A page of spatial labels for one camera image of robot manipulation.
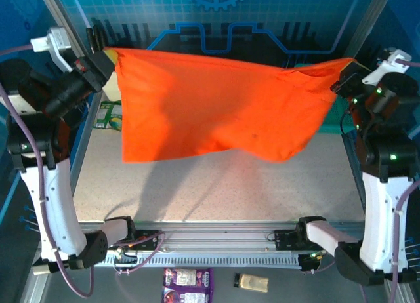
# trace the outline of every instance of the purple cable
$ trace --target purple cable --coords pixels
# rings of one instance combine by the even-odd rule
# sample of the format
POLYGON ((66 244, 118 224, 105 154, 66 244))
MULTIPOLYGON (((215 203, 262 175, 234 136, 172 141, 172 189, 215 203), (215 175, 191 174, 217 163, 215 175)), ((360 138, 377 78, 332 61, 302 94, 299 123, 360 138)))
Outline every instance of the purple cable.
POLYGON ((159 233, 158 235, 163 235, 163 237, 160 240, 159 244, 157 244, 157 247, 155 248, 155 250, 148 256, 148 258, 143 260, 143 262, 141 264, 135 266, 134 268, 127 269, 127 270, 121 270, 120 272, 118 272, 118 274, 124 273, 125 275, 129 275, 130 273, 133 273, 133 272, 139 270, 141 267, 143 267, 145 264, 147 264, 152 259, 152 257, 156 255, 156 253, 158 252, 158 250, 162 246, 163 242, 165 241, 165 234, 163 232, 159 233))
POLYGON ((368 303, 368 297, 366 296, 366 291, 363 285, 359 285, 360 292, 362 293, 362 298, 364 303, 368 303))
POLYGON ((394 303, 396 296, 396 288, 398 286, 398 255, 400 252, 400 211, 402 205, 406 202, 408 197, 412 192, 415 191, 420 185, 420 180, 412 183, 408 188, 402 193, 400 200, 398 200, 395 211, 394 211, 394 236, 392 241, 392 287, 391 287, 391 296, 389 299, 390 303, 394 303))
POLYGON ((6 107, 9 109, 10 114, 12 115, 14 120, 17 122, 20 129, 22 129, 22 132, 24 133, 25 137, 28 139, 28 142, 30 143, 32 150, 35 154, 35 158, 37 161, 38 174, 39 174, 39 204, 41 207, 41 217, 44 223, 45 233, 47 234, 48 242, 51 244, 51 248, 54 249, 54 255, 57 261, 58 268, 60 269, 61 274, 64 280, 66 281, 67 285, 69 286, 69 288, 73 290, 73 292, 77 294, 78 296, 80 296, 81 298, 88 298, 92 295, 93 288, 95 285, 93 266, 91 267, 90 289, 88 293, 84 293, 83 291, 77 288, 77 286, 73 283, 72 279, 68 275, 66 268, 63 265, 63 261, 61 260, 60 253, 58 252, 57 244, 55 243, 53 234, 51 233, 51 229, 50 229, 48 218, 47 218, 47 208, 45 206, 44 169, 43 169, 43 160, 42 160, 41 152, 39 151, 36 141, 33 138, 29 128, 25 125, 25 122, 19 116, 16 109, 13 107, 13 104, 10 101, 9 97, 7 96, 7 93, 5 89, 3 88, 3 86, 1 85, 1 83, 0 83, 0 96, 5 101, 6 107))
POLYGON ((32 44, 13 47, 11 49, 0 50, 0 56, 12 54, 14 52, 27 51, 33 49, 32 44))
POLYGON ((402 59, 396 59, 395 62, 397 64, 401 64, 401 65, 405 65, 405 66, 420 68, 420 62, 408 62, 407 60, 402 60, 402 59))

